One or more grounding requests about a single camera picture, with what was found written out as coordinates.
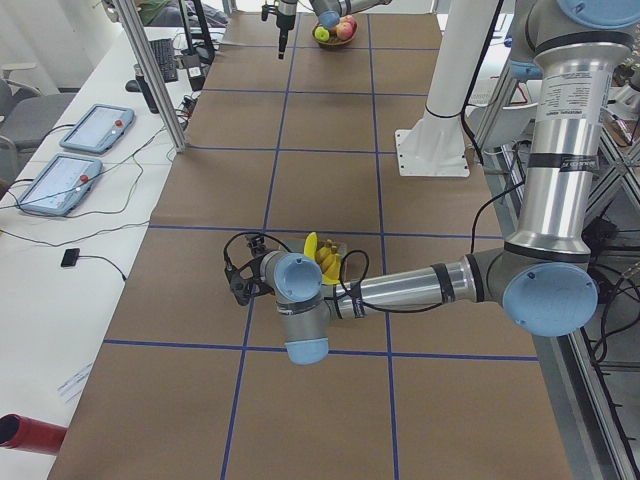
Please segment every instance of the white label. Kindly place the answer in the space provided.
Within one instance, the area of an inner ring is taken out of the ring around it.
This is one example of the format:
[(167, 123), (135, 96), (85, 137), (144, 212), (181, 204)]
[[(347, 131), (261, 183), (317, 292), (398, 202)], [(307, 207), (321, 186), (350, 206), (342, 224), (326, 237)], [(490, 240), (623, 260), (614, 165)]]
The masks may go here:
[(601, 125), (610, 84), (611, 75), (605, 71), (565, 73), (545, 78), (536, 122), (587, 120)]
[(91, 367), (93, 367), (93, 363), (84, 366), (82, 370), (58, 387), (58, 395), (60, 395), (65, 403), (68, 403), (72, 398), (82, 392), (91, 373)]

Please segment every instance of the white table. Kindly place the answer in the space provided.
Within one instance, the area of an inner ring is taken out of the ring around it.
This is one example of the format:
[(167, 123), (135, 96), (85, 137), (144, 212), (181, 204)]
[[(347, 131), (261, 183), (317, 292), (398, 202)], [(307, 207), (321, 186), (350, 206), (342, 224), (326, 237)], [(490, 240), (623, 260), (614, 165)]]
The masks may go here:
[[(150, 39), (174, 38), (179, 29), (147, 29)], [(127, 134), (102, 155), (105, 168), (120, 163), (163, 127), (159, 115), (149, 112), (139, 93), (129, 93), (125, 83), (134, 77), (136, 63), (124, 34), (116, 40), (89, 77), (58, 124), (75, 123), (95, 103), (132, 108), (136, 119)], [(166, 84), (178, 106), (191, 93), (186, 73)], [(33, 155), (19, 178), (33, 178), (54, 154), (65, 130), (51, 134)], [(0, 229), (25, 237), (60, 243), (98, 230), (149, 219), (171, 168), (172, 144), (166, 132), (136, 155), (144, 173), (128, 208), (119, 214), (92, 214), (78, 219), (43, 219), (16, 209), (0, 210)], [(139, 168), (131, 160), (105, 174), (73, 214), (120, 209)], [(19, 194), (24, 187), (14, 187)], [(0, 206), (13, 200), (6, 195)], [(128, 274), (146, 226), (73, 243), (81, 255), (104, 256)], [(105, 331), (122, 293), (118, 272), (102, 260), (80, 259), (74, 268), (60, 268), (65, 246), (39, 246), (0, 234), (0, 416), (17, 413), (67, 426), (79, 395), (65, 403), (57, 388), (96, 357)], [(45, 479), (54, 457), (0, 449), (0, 478)]]

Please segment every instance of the blue tablet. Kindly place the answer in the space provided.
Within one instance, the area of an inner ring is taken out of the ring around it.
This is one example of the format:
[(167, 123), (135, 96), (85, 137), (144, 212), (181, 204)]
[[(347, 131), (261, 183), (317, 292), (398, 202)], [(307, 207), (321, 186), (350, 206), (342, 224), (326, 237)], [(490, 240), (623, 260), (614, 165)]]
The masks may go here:
[(130, 108), (96, 104), (67, 133), (60, 146), (70, 150), (104, 153), (124, 135), (133, 122)]
[(97, 158), (58, 153), (18, 199), (25, 212), (62, 216), (74, 208), (102, 171)]

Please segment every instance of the black keyboard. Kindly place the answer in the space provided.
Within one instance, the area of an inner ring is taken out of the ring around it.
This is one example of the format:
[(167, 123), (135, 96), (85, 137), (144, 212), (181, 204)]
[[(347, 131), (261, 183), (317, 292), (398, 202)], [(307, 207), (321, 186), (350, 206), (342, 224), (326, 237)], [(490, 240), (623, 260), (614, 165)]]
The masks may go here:
[(170, 38), (160, 40), (150, 40), (151, 51), (156, 57), (160, 73), (165, 83), (178, 81), (178, 69), (176, 67), (175, 55), (173, 54), (173, 41)]

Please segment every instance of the red cup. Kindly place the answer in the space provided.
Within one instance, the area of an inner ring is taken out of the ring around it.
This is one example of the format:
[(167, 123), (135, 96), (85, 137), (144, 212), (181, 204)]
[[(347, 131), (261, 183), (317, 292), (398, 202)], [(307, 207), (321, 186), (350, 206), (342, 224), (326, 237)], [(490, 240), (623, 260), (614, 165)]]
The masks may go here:
[(16, 414), (0, 418), (0, 447), (57, 455), (67, 433), (65, 427)]

